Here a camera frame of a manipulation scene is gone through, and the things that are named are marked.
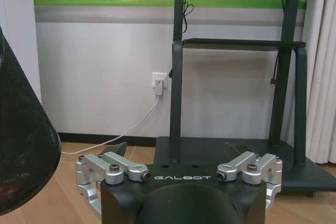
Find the silver metal bracket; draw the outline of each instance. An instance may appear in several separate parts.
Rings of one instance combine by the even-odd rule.
[[[255,153],[245,152],[217,168],[217,178],[221,182],[236,180],[239,173],[248,184],[258,185],[262,180],[267,183],[266,210],[269,210],[275,195],[281,192],[282,160],[272,154],[260,157]]]
[[[84,196],[87,206],[101,219],[101,204],[98,199],[100,182],[105,179],[109,185],[118,185],[124,181],[124,173],[132,181],[145,182],[151,174],[144,164],[137,164],[114,152],[80,156],[76,161],[77,191]]]

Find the black metal pole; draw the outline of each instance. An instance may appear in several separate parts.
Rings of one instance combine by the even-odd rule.
[[[306,112],[307,112],[307,52],[305,48],[296,50],[295,67],[295,119],[293,163],[306,163]]]
[[[296,16],[299,0],[286,0],[284,10],[284,21],[282,23],[281,40],[293,41]],[[280,50],[279,64],[277,68],[277,83],[274,91],[272,117],[269,130],[269,144],[279,145],[283,110],[287,92],[287,82],[290,67],[291,49]]]
[[[182,105],[182,14],[184,0],[175,0],[174,4],[174,35],[173,35],[173,67],[172,67],[172,97],[170,111],[170,162],[180,162],[181,137],[181,105]]]

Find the black baseboard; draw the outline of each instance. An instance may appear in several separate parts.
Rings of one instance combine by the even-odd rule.
[[[117,136],[114,135],[96,135],[96,134],[77,134],[77,133],[58,133],[61,142],[101,144]],[[110,144],[119,144],[127,142],[129,146],[155,147],[156,138],[145,136],[124,136],[113,141]]]

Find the black stand base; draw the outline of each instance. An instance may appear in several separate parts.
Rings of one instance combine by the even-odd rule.
[[[336,191],[336,178],[322,167],[306,158],[305,166],[293,166],[293,148],[280,141],[281,145],[272,147],[268,140],[232,139],[232,138],[197,138],[182,137],[180,144],[181,164],[220,164],[229,162],[232,153],[228,153],[228,144],[234,145],[239,152],[243,149],[264,155],[272,153],[283,161],[282,192]],[[155,164],[168,164],[169,138],[156,140]]]

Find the wall outlet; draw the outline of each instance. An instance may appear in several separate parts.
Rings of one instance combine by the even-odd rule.
[[[155,88],[155,80],[163,81],[163,88],[168,88],[168,73],[152,73],[152,88]]]

